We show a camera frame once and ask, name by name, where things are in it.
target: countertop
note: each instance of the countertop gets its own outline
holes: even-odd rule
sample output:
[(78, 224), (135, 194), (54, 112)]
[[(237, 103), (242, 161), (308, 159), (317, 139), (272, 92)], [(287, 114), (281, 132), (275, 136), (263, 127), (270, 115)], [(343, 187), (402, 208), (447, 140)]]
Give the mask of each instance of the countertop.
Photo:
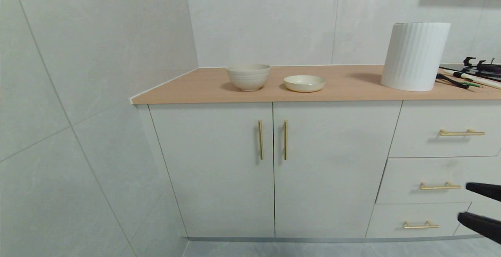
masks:
[[(501, 100), (501, 90), (488, 86), (465, 90), (436, 81), (428, 92), (408, 92), (382, 86), (383, 65), (274, 66), (265, 86), (242, 92), (229, 81), (225, 68), (198, 68), (131, 99), (132, 104), (204, 102), (324, 102), (381, 100)], [(283, 85), (290, 75), (325, 77), (324, 89), (313, 93), (289, 91)]]

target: tile floor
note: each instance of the tile floor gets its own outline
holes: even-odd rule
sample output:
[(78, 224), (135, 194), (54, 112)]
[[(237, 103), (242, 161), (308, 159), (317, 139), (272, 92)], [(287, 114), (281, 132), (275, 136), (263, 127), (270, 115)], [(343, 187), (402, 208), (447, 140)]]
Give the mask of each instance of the tile floor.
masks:
[(190, 241), (183, 257), (499, 257), (489, 239), (394, 243), (226, 243)]

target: cabinet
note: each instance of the cabinet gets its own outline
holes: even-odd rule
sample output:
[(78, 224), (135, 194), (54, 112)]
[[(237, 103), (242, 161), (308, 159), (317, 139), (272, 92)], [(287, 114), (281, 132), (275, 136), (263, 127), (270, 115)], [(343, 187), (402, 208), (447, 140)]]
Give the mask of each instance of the cabinet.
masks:
[(458, 212), (468, 210), (469, 206), (469, 202), (377, 204), (367, 238), (451, 236), (460, 224)]
[[(501, 125), (486, 125), (499, 114), (496, 104), (501, 103), (149, 108), (189, 237), (359, 239), (472, 234), (456, 220), (470, 204), (472, 212), (496, 218), (489, 211), (499, 208), (495, 202), (464, 189), (472, 181), (501, 184), (494, 156)], [(485, 135), (442, 138), (441, 129)], [(431, 189), (421, 189), (422, 183)], [(440, 228), (422, 229), (428, 220)], [(405, 221), (410, 228), (403, 227)]]
[(150, 111), (188, 236), (273, 237), (272, 104)]
[(501, 184), (494, 156), (390, 158), (379, 188), (378, 204), (470, 202), (483, 196), (467, 182)]
[(501, 101), (404, 101), (389, 156), (495, 156), (500, 117)]
[(276, 236), (364, 238), (401, 102), (273, 105)]

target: ceramic bowl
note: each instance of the ceramic bowl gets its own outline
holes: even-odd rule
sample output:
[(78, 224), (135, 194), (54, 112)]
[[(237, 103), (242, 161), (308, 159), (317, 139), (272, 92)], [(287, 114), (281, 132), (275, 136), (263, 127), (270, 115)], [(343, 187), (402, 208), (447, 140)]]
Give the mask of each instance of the ceramic bowl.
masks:
[(244, 92), (261, 89), (270, 75), (267, 65), (234, 65), (226, 69), (229, 80)]
[(310, 93), (320, 91), (325, 85), (325, 78), (313, 75), (294, 75), (285, 77), (283, 83), (291, 91)]

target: cabinet handle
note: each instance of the cabinet handle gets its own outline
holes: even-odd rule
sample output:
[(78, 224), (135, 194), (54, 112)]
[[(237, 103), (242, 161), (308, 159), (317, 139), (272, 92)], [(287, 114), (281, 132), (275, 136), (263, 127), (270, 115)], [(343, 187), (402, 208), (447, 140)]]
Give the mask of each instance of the cabinet handle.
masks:
[(424, 223), (424, 225), (421, 225), (421, 226), (411, 226), (408, 221), (404, 222), (404, 228), (406, 228), (406, 229), (414, 229), (414, 228), (437, 228), (437, 227), (440, 227), (440, 226), (439, 225), (433, 225), (433, 223), (430, 222), (429, 220), (426, 220), (426, 223)]
[(476, 132), (475, 130), (468, 129), (467, 132), (447, 132), (442, 129), (438, 133), (439, 136), (484, 136), (485, 132)]
[(259, 150), (261, 152), (261, 160), (263, 159), (263, 122), (258, 121), (259, 125)]
[(447, 181), (443, 186), (427, 186), (425, 183), (421, 183), (419, 185), (420, 189), (428, 190), (428, 189), (453, 189), (453, 188), (461, 188), (460, 185), (453, 185), (451, 182)]
[(283, 159), (287, 160), (287, 120), (283, 120)]

